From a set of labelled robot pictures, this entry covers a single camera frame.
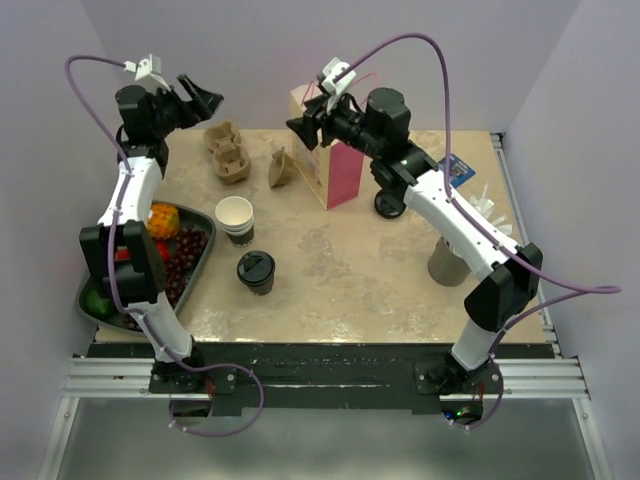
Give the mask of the dark paper coffee cup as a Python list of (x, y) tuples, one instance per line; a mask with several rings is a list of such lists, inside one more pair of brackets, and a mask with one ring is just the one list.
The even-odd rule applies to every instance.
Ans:
[(271, 292), (274, 285), (274, 275), (260, 277), (241, 276), (241, 282), (255, 295), (264, 296)]

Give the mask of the single cardboard cup carrier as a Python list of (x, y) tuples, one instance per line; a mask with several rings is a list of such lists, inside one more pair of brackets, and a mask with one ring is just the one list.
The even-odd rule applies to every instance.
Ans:
[(288, 184), (295, 172), (294, 160), (286, 152), (286, 149), (281, 147), (272, 154), (272, 162), (268, 172), (269, 187), (276, 188)]

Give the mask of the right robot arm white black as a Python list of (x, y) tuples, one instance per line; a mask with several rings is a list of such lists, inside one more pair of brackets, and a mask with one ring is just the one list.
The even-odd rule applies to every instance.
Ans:
[(377, 88), (364, 109), (349, 93), (322, 93), (286, 125), (309, 150), (339, 140), (369, 157), (374, 180), (395, 206), (417, 212), (470, 268), (479, 283), (464, 300), (468, 321), (450, 352), (425, 374), (440, 393), (466, 393), (480, 382), (507, 321), (536, 296), (543, 254), (504, 235), (451, 190), (446, 169), (410, 139), (410, 119), (399, 91)]

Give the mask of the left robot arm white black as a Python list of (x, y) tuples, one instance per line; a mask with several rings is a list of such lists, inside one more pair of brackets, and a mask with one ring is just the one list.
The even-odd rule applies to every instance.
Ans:
[(81, 229), (79, 241), (95, 286), (151, 343), (153, 379), (196, 392), (206, 383), (207, 368), (165, 292), (167, 272), (147, 222), (168, 165), (168, 135), (210, 119), (224, 98), (185, 74), (177, 80), (187, 100), (171, 86), (150, 91), (133, 84), (116, 93), (122, 125), (110, 139), (117, 149), (118, 179), (104, 214)]

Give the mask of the black coffee cup lid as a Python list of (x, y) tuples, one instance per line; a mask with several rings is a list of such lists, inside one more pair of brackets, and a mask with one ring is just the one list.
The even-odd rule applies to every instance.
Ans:
[(241, 276), (260, 277), (268, 274), (274, 275), (275, 268), (275, 260), (270, 254), (264, 251), (250, 251), (239, 260), (236, 274), (239, 280)]

